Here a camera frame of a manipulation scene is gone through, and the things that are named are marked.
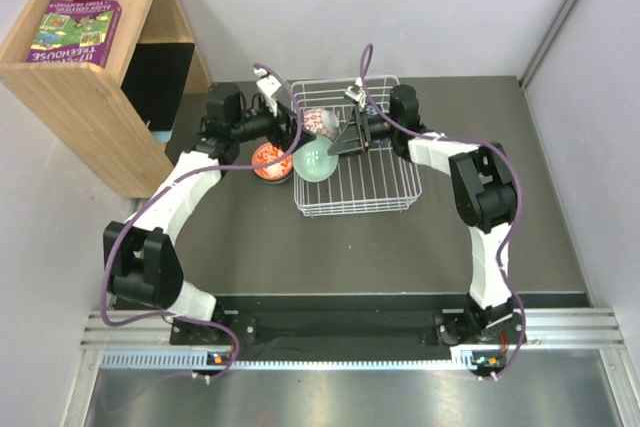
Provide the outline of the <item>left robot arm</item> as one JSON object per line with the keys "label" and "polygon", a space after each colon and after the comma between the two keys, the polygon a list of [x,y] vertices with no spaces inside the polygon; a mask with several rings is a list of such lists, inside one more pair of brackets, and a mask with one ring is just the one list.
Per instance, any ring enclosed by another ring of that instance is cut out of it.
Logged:
{"label": "left robot arm", "polygon": [[289,156],[315,138],[305,130],[299,106],[280,99],[292,92],[287,81],[268,74],[256,86],[258,106],[251,110],[236,84],[212,84],[200,129],[169,176],[126,221],[111,222],[103,233],[101,294],[147,306],[150,316],[191,323],[209,344],[230,330],[216,297],[184,276],[175,251],[182,228],[224,175],[240,170],[235,161],[241,144],[264,137]]}

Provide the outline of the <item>pale green bowl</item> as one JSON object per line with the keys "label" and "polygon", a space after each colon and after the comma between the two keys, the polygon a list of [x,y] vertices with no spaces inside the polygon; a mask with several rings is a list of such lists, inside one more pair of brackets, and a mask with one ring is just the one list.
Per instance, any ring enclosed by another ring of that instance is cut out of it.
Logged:
{"label": "pale green bowl", "polygon": [[329,154],[333,142],[325,136],[305,144],[293,154],[293,168],[306,182],[318,183],[327,180],[335,172],[339,157]]}

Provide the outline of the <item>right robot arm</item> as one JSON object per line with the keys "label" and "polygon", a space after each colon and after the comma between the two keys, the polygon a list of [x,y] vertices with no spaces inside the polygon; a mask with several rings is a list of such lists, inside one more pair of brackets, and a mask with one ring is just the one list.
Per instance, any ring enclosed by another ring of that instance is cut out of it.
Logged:
{"label": "right robot arm", "polygon": [[330,155],[360,154],[373,142],[386,140],[397,157],[449,177],[456,212],[469,229],[472,279],[462,315],[436,318],[436,334],[447,346],[492,341],[513,317],[508,245],[521,207],[519,183],[502,147],[428,130],[419,115],[416,90],[406,84],[391,89],[386,109],[361,82],[348,86],[344,96],[352,111]]}

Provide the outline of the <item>red floral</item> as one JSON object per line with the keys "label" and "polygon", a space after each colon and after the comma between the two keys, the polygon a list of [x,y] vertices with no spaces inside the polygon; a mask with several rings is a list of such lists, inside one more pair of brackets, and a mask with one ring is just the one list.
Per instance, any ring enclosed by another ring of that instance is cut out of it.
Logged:
{"label": "red floral", "polygon": [[276,162],[282,155],[283,151],[271,143],[261,144],[251,157],[254,174],[270,184],[277,184],[287,180],[293,172],[293,160],[291,156],[288,156]]}

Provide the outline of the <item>red patterned white bowl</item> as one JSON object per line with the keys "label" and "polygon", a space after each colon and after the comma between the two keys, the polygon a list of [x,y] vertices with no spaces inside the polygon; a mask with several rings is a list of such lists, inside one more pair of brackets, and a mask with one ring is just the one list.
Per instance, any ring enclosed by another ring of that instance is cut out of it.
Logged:
{"label": "red patterned white bowl", "polygon": [[339,136],[339,118],[330,110],[323,108],[306,109],[303,114],[304,127],[311,133],[322,135],[330,140]]}

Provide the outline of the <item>orange red patterned bowl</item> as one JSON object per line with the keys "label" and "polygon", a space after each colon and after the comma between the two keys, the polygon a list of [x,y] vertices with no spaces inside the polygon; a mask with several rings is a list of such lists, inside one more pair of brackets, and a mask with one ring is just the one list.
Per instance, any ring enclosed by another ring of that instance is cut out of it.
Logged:
{"label": "orange red patterned bowl", "polygon": [[366,107],[366,113],[371,141],[378,143],[386,141],[392,132],[391,125],[371,104]]}

